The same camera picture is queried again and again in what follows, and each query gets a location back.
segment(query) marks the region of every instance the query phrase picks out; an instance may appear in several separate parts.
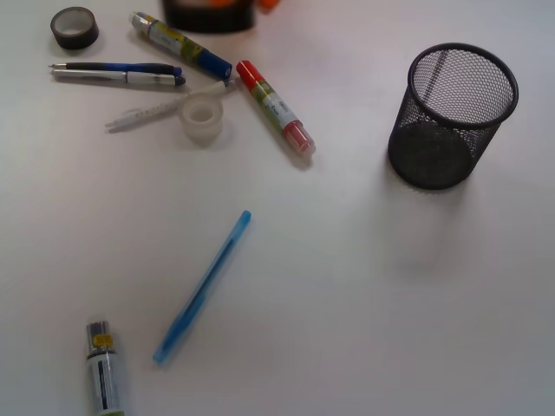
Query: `blue and white pen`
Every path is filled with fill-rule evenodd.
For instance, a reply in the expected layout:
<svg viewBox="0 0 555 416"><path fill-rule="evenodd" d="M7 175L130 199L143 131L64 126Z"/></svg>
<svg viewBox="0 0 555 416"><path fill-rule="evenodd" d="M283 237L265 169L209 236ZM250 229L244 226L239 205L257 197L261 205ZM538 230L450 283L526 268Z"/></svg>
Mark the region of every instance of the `blue and white pen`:
<svg viewBox="0 0 555 416"><path fill-rule="evenodd" d="M84 81L116 81L126 84L167 85L174 87L185 84L185 78L182 76L150 74L146 72L52 69L51 74L56 78L80 78Z"/></svg>

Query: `blue ballpoint pen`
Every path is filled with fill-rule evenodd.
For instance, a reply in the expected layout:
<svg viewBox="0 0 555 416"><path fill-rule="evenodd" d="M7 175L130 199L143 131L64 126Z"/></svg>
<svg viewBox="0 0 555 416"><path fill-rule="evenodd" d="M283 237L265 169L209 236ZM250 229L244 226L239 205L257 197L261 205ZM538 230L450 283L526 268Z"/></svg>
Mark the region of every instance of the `blue ballpoint pen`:
<svg viewBox="0 0 555 416"><path fill-rule="evenodd" d="M218 254L212 260L212 264L210 264L210 267L206 271L205 275L202 279L200 279L199 285L194 290L185 307L173 321L170 329L168 329L164 340L154 353L154 361L161 364L172 352L178 341L181 340L182 336L191 325L191 322L193 322L194 317L199 312L200 307L204 303L207 291L210 289L210 285L214 282L216 275L222 268L222 265L231 253L232 248L235 246L250 221L251 213L243 211L243 214L239 217L238 222L233 227L233 230L224 242L224 245L222 245L222 248L219 249Z"/></svg>
<svg viewBox="0 0 555 416"><path fill-rule="evenodd" d="M80 69L88 71L121 71L145 72L149 74L163 74L180 76L180 67L173 67L165 63L106 63L106 62L67 62L54 63L52 69Z"/></svg>

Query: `pencil holder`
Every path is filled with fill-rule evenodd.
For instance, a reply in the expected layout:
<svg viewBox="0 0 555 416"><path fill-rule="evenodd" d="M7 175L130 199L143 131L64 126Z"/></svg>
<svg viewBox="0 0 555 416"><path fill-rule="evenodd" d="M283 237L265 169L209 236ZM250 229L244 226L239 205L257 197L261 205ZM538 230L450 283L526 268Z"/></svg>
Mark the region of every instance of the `pencil holder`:
<svg viewBox="0 0 555 416"><path fill-rule="evenodd" d="M445 43L425 50L408 71L408 88L389 137L391 165L420 188L460 183L518 100L513 73L484 49Z"/></svg>

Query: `yellow label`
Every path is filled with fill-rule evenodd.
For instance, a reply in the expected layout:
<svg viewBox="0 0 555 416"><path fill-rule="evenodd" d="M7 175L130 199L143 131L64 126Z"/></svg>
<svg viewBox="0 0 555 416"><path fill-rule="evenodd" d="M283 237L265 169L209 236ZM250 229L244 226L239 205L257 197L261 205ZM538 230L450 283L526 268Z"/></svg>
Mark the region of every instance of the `yellow label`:
<svg viewBox="0 0 555 416"><path fill-rule="evenodd" d="M111 348L112 347L112 335L110 335L110 334L95 335L95 338L93 338L93 345L95 347Z"/></svg>

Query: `tape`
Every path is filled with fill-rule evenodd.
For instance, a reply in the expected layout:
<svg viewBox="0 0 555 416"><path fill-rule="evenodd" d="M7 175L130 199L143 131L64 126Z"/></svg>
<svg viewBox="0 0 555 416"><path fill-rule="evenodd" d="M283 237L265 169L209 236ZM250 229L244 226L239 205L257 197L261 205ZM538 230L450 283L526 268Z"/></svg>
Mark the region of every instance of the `tape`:
<svg viewBox="0 0 555 416"><path fill-rule="evenodd" d="M223 115L222 101L205 93L189 95L180 109L183 130L198 144L209 144L218 137Z"/></svg>
<svg viewBox="0 0 555 416"><path fill-rule="evenodd" d="M55 41L64 49L83 49L95 43L98 26L95 15L84 7L69 7L50 22Z"/></svg>

